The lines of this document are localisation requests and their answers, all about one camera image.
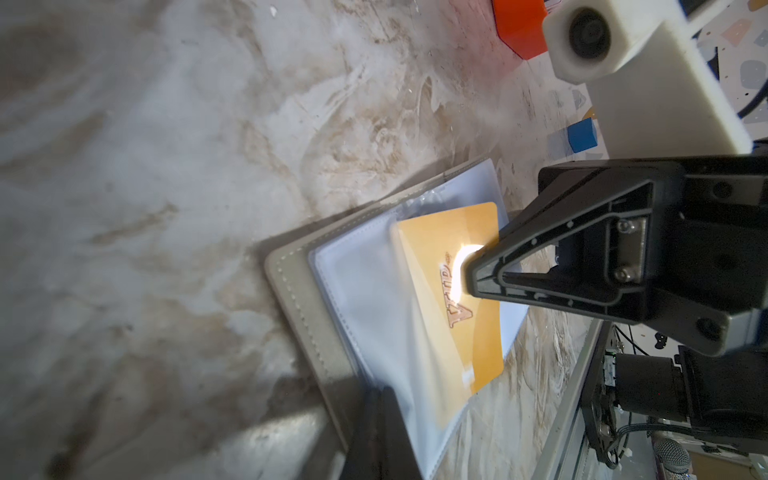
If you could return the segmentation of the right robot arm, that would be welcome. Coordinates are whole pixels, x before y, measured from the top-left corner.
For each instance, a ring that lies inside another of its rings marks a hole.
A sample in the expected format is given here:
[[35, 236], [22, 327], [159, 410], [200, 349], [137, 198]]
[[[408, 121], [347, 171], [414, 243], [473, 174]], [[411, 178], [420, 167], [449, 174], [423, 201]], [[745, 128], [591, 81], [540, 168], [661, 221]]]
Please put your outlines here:
[[642, 324], [678, 355], [590, 363], [579, 402], [603, 462], [628, 434], [611, 408], [767, 450], [767, 159], [578, 161], [543, 168], [535, 200], [468, 263], [477, 298]]

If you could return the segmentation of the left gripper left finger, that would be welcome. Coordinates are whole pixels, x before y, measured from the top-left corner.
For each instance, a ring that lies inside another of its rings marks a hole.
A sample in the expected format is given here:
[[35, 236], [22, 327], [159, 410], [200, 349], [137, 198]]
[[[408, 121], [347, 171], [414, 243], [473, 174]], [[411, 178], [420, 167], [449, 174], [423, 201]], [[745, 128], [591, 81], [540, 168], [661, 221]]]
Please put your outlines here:
[[380, 389], [372, 389], [366, 394], [362, 413], [339, 476], [340, 480], [381, 478], [379, 433], [381, 397]]

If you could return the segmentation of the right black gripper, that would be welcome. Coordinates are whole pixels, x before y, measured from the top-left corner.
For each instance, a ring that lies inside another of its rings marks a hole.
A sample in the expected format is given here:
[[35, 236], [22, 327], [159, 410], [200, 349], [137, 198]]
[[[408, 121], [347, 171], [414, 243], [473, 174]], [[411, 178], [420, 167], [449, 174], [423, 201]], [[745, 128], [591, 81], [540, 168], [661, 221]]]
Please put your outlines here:
[[538, 196], [466, 264], [469, 293], [646, 321], [708, 356], [766, 349], [767, 160], [680, 163], [541, 169]]

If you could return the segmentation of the beige leather card holder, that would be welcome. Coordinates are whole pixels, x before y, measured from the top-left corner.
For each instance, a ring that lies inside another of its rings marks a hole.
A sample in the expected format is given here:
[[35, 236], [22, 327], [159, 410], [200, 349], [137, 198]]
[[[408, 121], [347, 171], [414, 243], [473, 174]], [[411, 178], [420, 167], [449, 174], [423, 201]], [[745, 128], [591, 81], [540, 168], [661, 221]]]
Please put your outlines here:
[[[493, 202], [508, 215], [491, 160], [463, 164], [271, 252], [267, 278], [309, 360], [348, 453], [366, 394], [391, 387], [422, 478], [439, 466], [474, 395], [444, 395], [396, 224]], [[503, 364], [527, 310], [499, 302]]]

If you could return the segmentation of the red card tray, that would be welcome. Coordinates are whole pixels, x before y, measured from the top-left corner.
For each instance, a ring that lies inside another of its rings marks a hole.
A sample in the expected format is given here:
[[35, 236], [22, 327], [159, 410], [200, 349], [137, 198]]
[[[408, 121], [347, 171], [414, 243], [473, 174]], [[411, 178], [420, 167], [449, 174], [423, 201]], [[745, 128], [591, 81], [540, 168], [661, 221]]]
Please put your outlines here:
[[548, 48], [542, 24], [548, 12], [543, 0], [493, 0], [499, 38], [516, 55], [530, 60]]

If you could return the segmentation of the gold VIP credit card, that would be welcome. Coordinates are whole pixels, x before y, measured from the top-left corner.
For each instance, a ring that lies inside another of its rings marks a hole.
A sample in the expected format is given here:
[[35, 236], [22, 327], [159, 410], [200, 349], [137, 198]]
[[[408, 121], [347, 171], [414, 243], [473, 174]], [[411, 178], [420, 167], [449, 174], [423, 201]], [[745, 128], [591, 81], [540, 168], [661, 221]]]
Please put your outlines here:
[[472, 296], [465, 267], [498, 241], [493, 202], [400, 221], [400, 242], [444, 395], [467, 398], [503, 370], [500, 306]]

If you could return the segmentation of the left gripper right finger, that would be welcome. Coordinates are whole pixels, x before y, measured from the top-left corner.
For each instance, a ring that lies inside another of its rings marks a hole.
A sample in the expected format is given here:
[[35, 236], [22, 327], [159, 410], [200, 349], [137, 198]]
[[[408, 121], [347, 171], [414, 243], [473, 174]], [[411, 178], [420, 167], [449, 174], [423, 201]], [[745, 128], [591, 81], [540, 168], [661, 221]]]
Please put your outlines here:
[[422, 478], [403, 415], [391, 387], [381, 391], [380, 478]]

